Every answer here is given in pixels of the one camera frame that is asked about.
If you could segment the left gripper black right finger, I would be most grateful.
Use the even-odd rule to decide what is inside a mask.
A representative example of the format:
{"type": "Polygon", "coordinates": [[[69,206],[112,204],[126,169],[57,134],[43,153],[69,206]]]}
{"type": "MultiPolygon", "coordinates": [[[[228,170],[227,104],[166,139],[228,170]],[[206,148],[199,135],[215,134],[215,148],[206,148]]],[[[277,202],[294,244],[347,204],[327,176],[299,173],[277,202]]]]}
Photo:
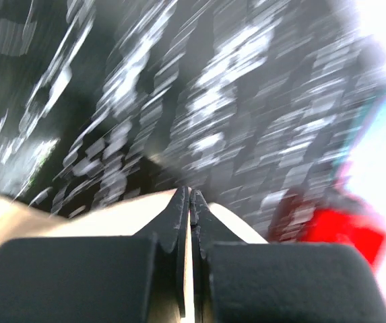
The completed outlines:
{"type": "Polygon", "coordinates": [[[358,251],[343,244],[253,244],[190,196],[197,322],[386,322],[358,251]]]}

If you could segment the beige t shirt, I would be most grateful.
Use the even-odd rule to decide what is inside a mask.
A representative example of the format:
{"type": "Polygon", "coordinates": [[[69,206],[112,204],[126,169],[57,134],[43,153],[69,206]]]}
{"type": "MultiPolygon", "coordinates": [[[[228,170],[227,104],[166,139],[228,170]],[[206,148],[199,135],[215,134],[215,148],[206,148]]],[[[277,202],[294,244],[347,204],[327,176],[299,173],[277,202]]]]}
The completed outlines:
{"type": "MultiPolygon", "coordinates": [[[[22,237],[132,236],[168,206],[175,191],[172,189],[142,195],[75,219],[45,213],[0,196],[0,245],[7,240],[22,237]]],[[[259,233],[226,207],[217,203],[210,203],[209,207],[217,219],[244,242],[267,244],[259,233]]],[[[191,246],[191,229],[188,228],[184,270],[186,317],[177,318],[175,322],[195,322],[191,246]]]]}

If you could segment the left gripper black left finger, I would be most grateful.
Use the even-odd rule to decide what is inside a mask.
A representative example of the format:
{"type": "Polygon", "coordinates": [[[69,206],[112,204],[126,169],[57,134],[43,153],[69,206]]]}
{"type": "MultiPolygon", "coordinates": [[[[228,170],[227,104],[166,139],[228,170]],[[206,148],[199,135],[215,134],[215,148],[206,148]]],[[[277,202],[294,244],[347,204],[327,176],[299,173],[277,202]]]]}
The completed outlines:
{"type": "Polygon", "coordinates": [[[189,189],[132,236],[0,245],[0,322],[175,322],[185,317],[189,189]]]}

